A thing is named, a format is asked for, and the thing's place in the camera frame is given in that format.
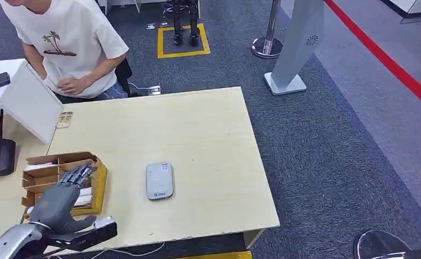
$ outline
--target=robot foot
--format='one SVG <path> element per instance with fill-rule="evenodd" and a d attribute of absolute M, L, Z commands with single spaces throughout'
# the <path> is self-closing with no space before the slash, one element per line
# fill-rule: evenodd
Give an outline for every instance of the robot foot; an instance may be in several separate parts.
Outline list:
<path fill-rule="evenodd" d="M 182 45 L 182 39 L 184 37 L 184 29 L 180 27 L 180 31 L 174 34 L 173 42 L 175 45 Z"/>
<path fill-rule="evenodd" d="M 198 46 L 199 44 L 199 29 L 197 34 L 191 34 L 190 35 L 190 45 L 193 47 Z"/>

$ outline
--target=robot legs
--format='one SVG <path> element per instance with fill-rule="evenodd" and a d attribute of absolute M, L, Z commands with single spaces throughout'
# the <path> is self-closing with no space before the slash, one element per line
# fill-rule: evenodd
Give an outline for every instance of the robot legs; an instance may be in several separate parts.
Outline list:
<path fill-rule="evenodd" d="M 180 26 L 180 4 L 181 0 L 174 0 L 174 39 L 175 45 L 181 45 L 184 37 L 184 29 Z M 190 45 L 193 47 L 199 44 L 199 29 L 198 29 L 198 0 L 189 0 L 190 8 Z"/>

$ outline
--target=cardboard box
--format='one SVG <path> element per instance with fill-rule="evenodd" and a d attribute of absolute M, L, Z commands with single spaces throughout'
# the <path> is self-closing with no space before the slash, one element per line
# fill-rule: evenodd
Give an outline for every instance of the cardboard box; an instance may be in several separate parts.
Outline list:
<path fill-rule="evenodd" d="M 71 214 L 99 214 L 103 208 L 104 190 L 106 187 L 107 168 L 101 160 L 90 152 L 66 153 L 58 155 L 46 155 L 28 158 L 28 165 L 43 165 L 53 163 L 53 166 L 23 171 L 22 187 L 26 190 L 26 197 L 22 198 L 22 205 L 27 209 L 36 204 L 42 197 L 42 193 L 52 188 L 63 177 L 66 171 L 77 166 L 91 163 L 98 169 L 93 172 L 88 181 L 82 184 L 82 188 L 91 187 L 91 203 L 87 206 L 74 207 Z M 25 219 L 29 218 L 25 210 Z"/>

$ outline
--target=red floor stripe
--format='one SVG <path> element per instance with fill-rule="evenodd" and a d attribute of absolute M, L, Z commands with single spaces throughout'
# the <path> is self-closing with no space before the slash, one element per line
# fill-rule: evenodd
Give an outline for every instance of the red floor stripe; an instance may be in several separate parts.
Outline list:
<path fill-rule="evenodd" d="M 362 31 L 339 6 L 332 0 L 325 0 L 330 9 L 341 19 L 341 21 L 349 28 L 349 30 L 371 51 L 371 53 L 379 59 L 379 61 L 392 74 L 398 78 L 411 92 L 413 92 L 421 100 L 421 84 L 409 75 L 402 67 L 400 67 L 393 59 L 389 57 L 376 43 L 374 43 L 368 35 Z"/>

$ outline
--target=hand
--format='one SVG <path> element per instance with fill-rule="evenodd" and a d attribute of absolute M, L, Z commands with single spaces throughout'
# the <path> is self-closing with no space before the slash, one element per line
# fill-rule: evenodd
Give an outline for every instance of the hand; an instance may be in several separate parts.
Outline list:
<path fill-rule="evenodd" d="M 88 84 L 84 78 L 81 78 L 81 79 L 68 78 L 68 79 L 58 80 L 57 87 L 59 90 L 63 91 L 65 94 L 74 96 L 76 94 L 82 93 L 90 85 L 91 84 Z"/>

